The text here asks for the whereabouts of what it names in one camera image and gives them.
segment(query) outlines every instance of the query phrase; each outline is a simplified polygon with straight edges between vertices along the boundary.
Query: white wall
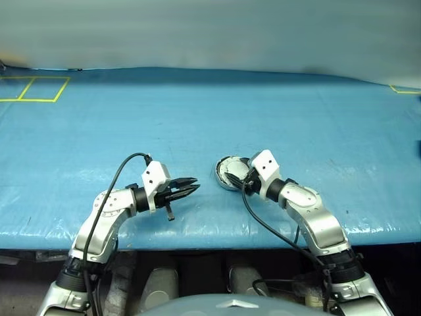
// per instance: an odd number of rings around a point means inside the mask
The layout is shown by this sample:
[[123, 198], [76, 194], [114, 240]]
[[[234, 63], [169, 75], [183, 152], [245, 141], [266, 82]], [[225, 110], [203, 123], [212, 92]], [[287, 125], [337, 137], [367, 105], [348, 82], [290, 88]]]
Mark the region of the white wall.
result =
[[322, 72], [421, 88], [421, 0], [2, 1], [0, 59]]

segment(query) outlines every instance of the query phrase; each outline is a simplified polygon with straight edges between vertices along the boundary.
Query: black cable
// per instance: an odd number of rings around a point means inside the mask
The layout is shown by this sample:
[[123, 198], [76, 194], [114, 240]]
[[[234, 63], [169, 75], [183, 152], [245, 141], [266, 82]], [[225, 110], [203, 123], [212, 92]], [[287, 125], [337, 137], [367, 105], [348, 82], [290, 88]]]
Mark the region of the black cable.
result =
[[266, 286], [268, 287], [269, 290], [278, 291], [278, 292], [287, 293], [287, 294], [296, 296], [295, 292], [293, 291], [285, 290], [284, 288], [276, 288], [274, 286], [269, 286], [269, 285], [266, 285]]
[[264, 292], [261, 292], [260, 288], [257, 287], [258, 283], [294, 283], [297, 282], [297, 280], [283, 280], [281, 278], [258, 278], [257, 280], [254, 280], [251, 286], [253, 287], [253, 290], [260, 296], [265, 296]]
[[92, 314], [93, 316], [98, 316], [97, 306], [95, 304], [95, 299], [92, 294], [91, 280], [89, 279], [89, 273], [87, 272], [86, 269], [84, 269], [84, 281], [85, 281], [85, 287], [86, 287], [86, 292], [87, 292], [87, 298], [92, 308]]
[[323, 299], [323, 311], [328, 311], [328, 303], [330, 296], [332, 295], [332, 276], [330, 275], [330, 272], [327, 271], [326, 274], [327, 285], [326, 285], [326, 291], [324, 292], [324, 299]]
[[[114, 250], [110, 256], [109, 261], [105, 265], [104, 273], [106, 273], [111, 265], [111, 263], [114, 261], [118, 251], [118, 238], [116, 239], [116, 242], [114, 244]], [[103, 306], [101, 304], [101, 279], [98, 280], [97, 289], [95, 290], [95, 299], [97, 304], [97, 311], [98, 316], [103, 316]]]
[[98, 280], [97, 289], [95, 290], [95, 298], [97, 300], [98, 316], [103, 316], [103, 306], [101, 304], [101, 279]]
[[244, 202], [245, 208], [248, 210], [248, 212], [250, 213], [250, 215], [257, 222], [259, 222], [260, 225], [262, 225], [263, 227], [265, 227], [265, 229], [269, 230], [276, 237], [282, 239], [284, 242], [286, 242], [287, 244], [289, 244], [292, 248], [294, 248], [299, 253], [301, 253], [302, 255], [304, 255], [307, 259], [310, 259], [313, 263], [316, 263], [317, 265], [320, 265], [322, 267], [324, 266], [323, 262], [321, 262], [321, 260], [319, 258], [317, 258], [313, 254], [309, 253], [308, 251], [305, 251], [303, 248], [301, 248], [297, 244], [294, 244], [291, 240], [289, 240], [283, 234], [280, 234], [279, 232], [277, 232], [276, 230], [274, 230], [272, 227], [270, 227], [269, 225], [267, 225], [259, 216], [256, 215], [256, 213], [251, 209], [251, 207], [249, 205], [249, 202], [247, 201], [247, 198], [245, 196], [245, 182], [243, 182], [243, 186], [241, 187], [241, 195], [243, 196], [243, 202]]
[[274, 230], [272, 227], [270, 227], [268, 224], [266, 224], [259, 216], [256, 215], [256, 213], [251, 209], [251, 206], [249, 205], [249, 202], [247, 201], [246, 195], [245, 195], [245, 181], [243, 182], [243, 185], [241, 186], [241, 196], [243, 197], [243, 202], [245, 205], [245, 208], [248, 210], [248, 212], [250, 213], [250, 215], [257, 221], [259, 222], [259, 224], [261, 224], [263, 227], [265, 227], [265, 229], [269, 230], [271, 233], [273, 233], [273, 235], [275, 235], [276, 237], [280, 238], [281, 240], [283, 240], [284, 242], [286, 242], [287, 244], [289, 244], [293, 249], [297, 250], [299, 253], [301, 253], [302, 255], [304, 255], [307, 259], [310, 259], [313, 263], [319, 265], [325, 276], [326, 276], [326, 282], [327, 282], [327, 287], [326, 287], [326, 291], [325, 291], [325, 295], [324, 295], [324, 300], [323, 300], [323, 310], [327, 311], [328, 310], [328, 302], [330, 299], [330, 294], [332, 292], [332, 278], [330, 276], [330, 271], [329, 269], [325, 266], [325, 264], [319, 259], [317, 258], [315, 255], [311, 254], [308, 251], [305, 251], [303, 248], [301, 248], [300, 246], [298, 246], [297, 244], [295, 244], [294, 242], [292, 242], [291, 240], [289, 240], [288, 238], [286, 238], [283, 234], [277, 232], [276, 230]]
[[111, 191], [112, 191], [112, 189], [114, 188], [114, 185], [117, 182], [118, 176], [120, 176], [120, 173], [123, 170], [123, 168], [126, 165], [126, 163], [130, 159], [132, 159], [134, 157], [137, 157], [137, 156], [142, 156], [143, 158], [145, 158], [146, 165], [148, 165], [151, 162], [151, 160], [152, 160], [151, 156], [146, 155], [145, 153], [134, 153], [134, 154], [130, 155], [129, 157], [127, 157], [121, 163], [121, 165], [119, 166], [119, 168], [116, 171], [116, 174], [114, 175], [114, 178], [111, 181], [111, 184], [110, 184], [110, 186], [109, 186], [109, 188], [107, 190], [107, 193], [105, 194], [105, 196], [103, 198], [103, 201], [101, 203], [101, 206], [98, 209], [97, 216], [95, 217], [95, 220], [93, 221], [93, 224], [92, 224], [92, 227], [91, 227], [91, 231], [89, 232], [89, 235], [87, 236], [87, 239], [86, 239], [86, 243], [85, 243], [85, 247], [84, 247], [84, 255], [83, 255], [83, 259], [82, 259], [82, 266], [84, 268], [85, 287], [86, 287], [86, 290], [87, 290], [87, 296], [88, 296], [89, 302], [90, 302], [90, 304], [92, 306], [93, 316], [98, 316], [98, 314], [97, 314], [97, 308], [95, 306], [95, 300], [94, 300], [93, 293], [92, 293], [91, 281], [89, 279], [89, 273], [87, 271], [87, 250], [89, 249], [89, 244], [91, 243], [93, 232], [95, 231], [95, 227], [97, 226], [97, 223], [99, 221], [99, 217], [101, 216], [101, 213], [102, 213], [102, 211], [104, 209], [104, 206], [105, 206], [105, 204], [106, 204], [106, 202], [108, 200], [108, 197], [110, 196]]
[[299, 237], [300, 237], [300, 226], [297, 225], [297, 231], [295, 232], [294, 244], [298, 242]]

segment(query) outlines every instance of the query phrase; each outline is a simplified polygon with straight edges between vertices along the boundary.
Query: blue tarp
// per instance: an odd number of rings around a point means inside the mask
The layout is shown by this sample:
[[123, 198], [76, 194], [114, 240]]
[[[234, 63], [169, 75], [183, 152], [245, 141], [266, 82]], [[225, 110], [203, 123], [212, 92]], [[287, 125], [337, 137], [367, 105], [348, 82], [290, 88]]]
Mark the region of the blue tarp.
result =
[[[0, 99], [0, 248], [67, 249], [120, 162], [137, 151], [201, 187], [120, 229], [133, 249], [283, 248], [214, 166], [270, 149], [284, 178], [319, 191], [354, 245], [421, 240], [421, 102], [346, 78], [228, 70], [8, 70]], [[117, 187], [141, 183], [142, 159]], [[256, 212], [292, 237], [275, 203]]]

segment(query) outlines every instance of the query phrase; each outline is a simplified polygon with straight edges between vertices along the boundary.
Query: yellow tape square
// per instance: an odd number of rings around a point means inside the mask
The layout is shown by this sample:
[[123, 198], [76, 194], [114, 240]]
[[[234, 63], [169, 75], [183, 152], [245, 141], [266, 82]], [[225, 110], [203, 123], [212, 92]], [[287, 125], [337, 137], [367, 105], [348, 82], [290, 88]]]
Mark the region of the yellow tape square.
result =
[[[29, 82], [16, 98], [0, 98], [0, 102], [56, 102], [70, 81], [70, 77], [67, 76], [0, 76], [0, 83], [2, 79], [29, 80]], [[25, 98], [26, 92], [37, 79], [63, 79], [64, 82], [53, 98]]]

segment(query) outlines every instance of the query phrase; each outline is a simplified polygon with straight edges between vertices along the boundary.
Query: wrinkled blue cover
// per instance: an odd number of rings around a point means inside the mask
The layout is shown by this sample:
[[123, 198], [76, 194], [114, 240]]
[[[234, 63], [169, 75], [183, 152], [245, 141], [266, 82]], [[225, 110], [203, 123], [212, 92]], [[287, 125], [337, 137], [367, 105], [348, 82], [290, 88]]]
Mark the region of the wrinkled blue cover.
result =
[[[225, 155], [271, 149], [284, 178], [318, 190], [351, 242], [417, 242], [421, 236], [421, 103], [387, 86], [331, 76], [144, 68], [6, 74], [71, 76], [56, 103], [0, 103], [0, 248], [68, 249], [95, 196], [121, 161], [152, 153], [173, 178], [201, 187], [120, 229], [133, 249], [279, 248], [238, 192], [221, 188]], [[0, 81], [0, 90], [7, 89]], [[34, 85], [48, 94], [46, 82]], [[139, 182], [141, 159], [121, 188]], [[291, 237], [275, 203], [256, 212]]]

